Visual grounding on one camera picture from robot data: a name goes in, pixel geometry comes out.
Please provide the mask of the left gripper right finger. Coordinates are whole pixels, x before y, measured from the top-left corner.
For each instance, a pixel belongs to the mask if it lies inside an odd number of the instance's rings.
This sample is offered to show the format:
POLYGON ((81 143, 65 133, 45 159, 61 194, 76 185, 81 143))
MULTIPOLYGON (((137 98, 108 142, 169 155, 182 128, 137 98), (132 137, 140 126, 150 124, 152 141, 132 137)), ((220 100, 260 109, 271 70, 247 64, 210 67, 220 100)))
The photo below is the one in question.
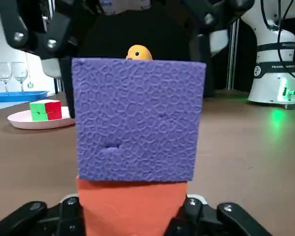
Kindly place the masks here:
POLYGON ((271 236, 240 205, 225 202, 216 208, 200 195, 189 194, 166 229, 167 236, 271 236))

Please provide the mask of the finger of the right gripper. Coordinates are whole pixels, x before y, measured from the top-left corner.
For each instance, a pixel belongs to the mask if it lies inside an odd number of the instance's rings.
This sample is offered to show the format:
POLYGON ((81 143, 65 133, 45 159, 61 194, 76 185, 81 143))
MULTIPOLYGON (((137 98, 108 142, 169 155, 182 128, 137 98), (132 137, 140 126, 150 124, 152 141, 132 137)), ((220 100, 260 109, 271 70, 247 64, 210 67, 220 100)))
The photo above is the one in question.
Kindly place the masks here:
POLYGON ((254 0, 183 0, 200 33, 225 30, 252 8, 254 0))
POLYGON ((97 0, 0 0, 7 44, 41 59, 74 57, 98 17, 97 0))

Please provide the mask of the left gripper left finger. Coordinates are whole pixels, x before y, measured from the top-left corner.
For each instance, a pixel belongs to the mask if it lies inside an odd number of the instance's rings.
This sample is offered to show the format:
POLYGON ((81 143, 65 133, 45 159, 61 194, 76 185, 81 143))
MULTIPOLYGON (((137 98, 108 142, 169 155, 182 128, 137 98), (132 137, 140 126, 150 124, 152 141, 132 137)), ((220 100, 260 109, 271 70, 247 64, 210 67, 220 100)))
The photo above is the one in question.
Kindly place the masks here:
POLYGON ((45 202, 23 204, 0 220, 0 236, 85 236, 78 194, 65 196, 48 207, 45 202))

